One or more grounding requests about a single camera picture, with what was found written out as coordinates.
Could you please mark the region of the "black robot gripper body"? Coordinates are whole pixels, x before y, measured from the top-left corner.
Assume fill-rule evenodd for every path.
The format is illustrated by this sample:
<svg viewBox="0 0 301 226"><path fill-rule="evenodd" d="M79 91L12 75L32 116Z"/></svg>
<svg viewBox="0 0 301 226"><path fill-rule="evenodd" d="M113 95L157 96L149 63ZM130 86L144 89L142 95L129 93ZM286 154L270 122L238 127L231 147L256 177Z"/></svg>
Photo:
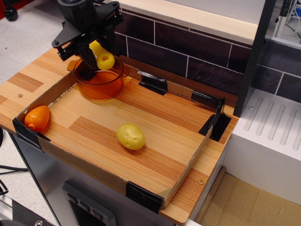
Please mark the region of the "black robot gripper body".
<svg viewBox="0 0 301 226"><path fill-rule="evenodd" d="M123 21L119 2L112 1L98 5L98 0L59 0L58 5L64 16L63 29L52 42L59 57L66 61L79 56L78 48L98 41L103 48L103 32L107 25L113 28Z"/></svg>

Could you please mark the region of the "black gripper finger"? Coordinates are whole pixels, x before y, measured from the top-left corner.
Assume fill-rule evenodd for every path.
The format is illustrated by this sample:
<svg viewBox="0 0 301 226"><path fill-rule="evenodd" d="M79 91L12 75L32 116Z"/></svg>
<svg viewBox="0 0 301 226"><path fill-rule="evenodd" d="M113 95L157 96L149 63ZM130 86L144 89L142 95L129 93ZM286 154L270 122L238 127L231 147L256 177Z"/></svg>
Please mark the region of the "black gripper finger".
<svg viewBox="0 0 301 226"><path fill-rule="evenodd" d="M107 25L103 32L103 44L106 50L116 55L115 31L113 25Z"/></svg>
<svg viewBox="0 0 301 226"><path fill-rule="evenodd" d="M95 56L89 46L83 46L83 47L78 48L78 52L79 52L80 58L85 62L85 64L90 69L97 68Z"/></svg>

